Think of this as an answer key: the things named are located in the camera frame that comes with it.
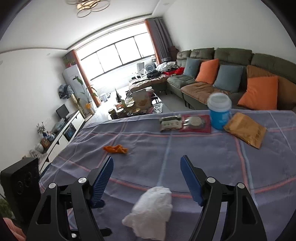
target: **orange pillow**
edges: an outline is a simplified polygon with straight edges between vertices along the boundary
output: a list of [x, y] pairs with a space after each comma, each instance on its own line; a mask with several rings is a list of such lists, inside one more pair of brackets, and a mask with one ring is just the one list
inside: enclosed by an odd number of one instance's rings
[[213, 59], [206, 62], [202, 62], [200, 65], [200, 72], [196, 77], [196, 82], [205, 82], [212, 85], [217, 77], [219, 68], [219, 59]]
[[276, 110], [278, 76], [248, 78], [247, 91], [237, 105], [252, 110]]

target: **green sofa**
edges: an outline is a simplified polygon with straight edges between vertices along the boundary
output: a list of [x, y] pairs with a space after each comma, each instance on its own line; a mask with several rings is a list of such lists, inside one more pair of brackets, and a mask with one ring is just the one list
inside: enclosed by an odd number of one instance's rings
[[185, 105], [186, 103], [189, 103], [189, 106], [192, 106], [196, 110], [207, 109], [207, 97], [211, 93], [217, 91], [228, 94], [232, 101], [232, 108], [244, 109], [243, 107], [237, 106], [237, 103], [247, 89], [247, 65], [253, 65], [265, 69], [278, 76], [282, 76], [293, 83], [296, 83], [296, 64], [267, 54], [253, 54], [251, 50], [238, 48], [218, 48], [214, 50], [214, 48], [203, 48], [194, 49], [192, 51], [182, 51], [177, 54], [177, 65], [179, 67], [185, 67], [187, 57], [201, 58], [203, 61], [218, 58], [220, 65], [236, 65], [244, 67], [237, 93], [222, 91], [206, 83], [204, 83], [201, 88], [195, 79], [185, 75], [169, 77], [167, 79], [167, 89], [182, 98]]

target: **blue gripper pad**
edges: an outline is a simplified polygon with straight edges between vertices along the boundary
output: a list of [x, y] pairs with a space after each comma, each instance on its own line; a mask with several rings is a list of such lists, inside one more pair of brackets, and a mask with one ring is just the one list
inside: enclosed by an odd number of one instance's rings
[[105, 191], [107, 183], [113, 172], [114, 162], [110, 157], [109, 161], [105, 163], [100, 174], [98, 175], [93, 188], [92, 188], [92, 197], [90, 199], [91, 207], [95, 207], [96, 203], [101, 200], [101, 197]]
[[185, 156], [183, 156], [180, 160], [180, 167], [193, 200], [202, 207], [204, 204], [204, 199], [202, 197], [202, 187], [193, 172], [192, 163], [189, 161], [189, 159], [186, 159]]

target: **speaker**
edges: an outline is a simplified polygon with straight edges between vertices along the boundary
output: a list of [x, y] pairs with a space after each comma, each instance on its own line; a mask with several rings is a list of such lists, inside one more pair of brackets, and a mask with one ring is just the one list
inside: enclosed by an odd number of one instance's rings
[[21, 225], [28, 226], [40, 201], [37, 158], [24, 158], [0, 173], [5, 197]]

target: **window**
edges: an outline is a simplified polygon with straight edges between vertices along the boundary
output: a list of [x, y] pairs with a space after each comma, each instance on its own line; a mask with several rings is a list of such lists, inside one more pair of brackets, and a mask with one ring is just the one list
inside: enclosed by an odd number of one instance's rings
[[154, 54], [144, 23], [110, 33], [77, 50], [77, 55], [90, 80]]
[[134, 38], [120, 41], [115, 46], [123, 64], [141, 58]]
[[115, 45], [105, 47], [96, 54], [101, 62], [104, 72], [122, 65]]

